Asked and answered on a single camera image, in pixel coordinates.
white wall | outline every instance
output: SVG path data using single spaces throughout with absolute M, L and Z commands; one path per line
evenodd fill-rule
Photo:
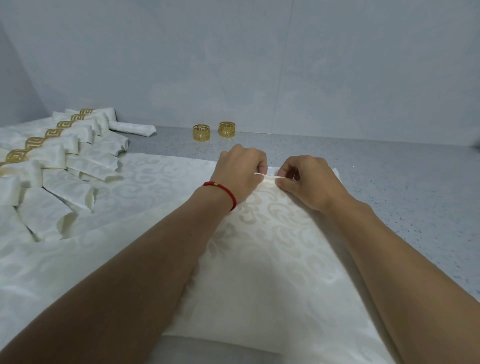
M 49 111 L 470 145 L 480 137 L 474 0 L 3 0 Z
M 48 116 L 0 23 L 0 127 Z

red bracelet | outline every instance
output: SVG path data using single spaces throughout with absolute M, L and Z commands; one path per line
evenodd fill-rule
M 209 182 L 205 182 L 204 183 L 204 186 L 217 186 L 217 187 L 220 187 L 222 190 L 224 190 L 226 193 L 228 193 L 230 195 L 230 197 L 232 198 L 232 201 L 233 201 L 233 207 L 231 208 L 231 210 L 233 210 L 234 208 L 237 207 L 237 199 L 235 198 L 235 196 L 233 195 L 232 191 L 230 191 L 227 187 L 225 187 L 224 185 L 222 184 L 219 184 L 217 182 L 212 182 L 212 181 L 209 181 Z

hand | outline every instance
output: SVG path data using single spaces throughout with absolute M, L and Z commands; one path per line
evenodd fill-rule
M 324 214 L 332 203 L 343 198 L 353 199 L 323 158 L 290 157 L 280 168 L 278 175 L 286 177 L 275 180 L 278 187 Z
M 255 172 L 267 174 L 265 152 L 237 144 L 229 152 L 220 153 L 210 180 L 227 187 L 237 202 L 241 202 L 264 180 L 262 175 Z

countertop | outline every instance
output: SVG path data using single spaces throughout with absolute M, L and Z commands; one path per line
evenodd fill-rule
M 348 191 L 369 203 L 393 231 L 480 300 L 480 152 L 461 146 L 157 127 L 146 138 L 128 134 L 129 152 L 217 160 L 240 143 L 262 149 L 269 166 L 292 155 L 325 158 Z

left hand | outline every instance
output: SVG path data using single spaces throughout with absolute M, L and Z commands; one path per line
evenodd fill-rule
M 240 203 L 264 180 L 262 175 L 255 172 L 267 174 L 265 152 L 237 144 L 229 152 L 220 153 L 210 180 L 227 187 Z

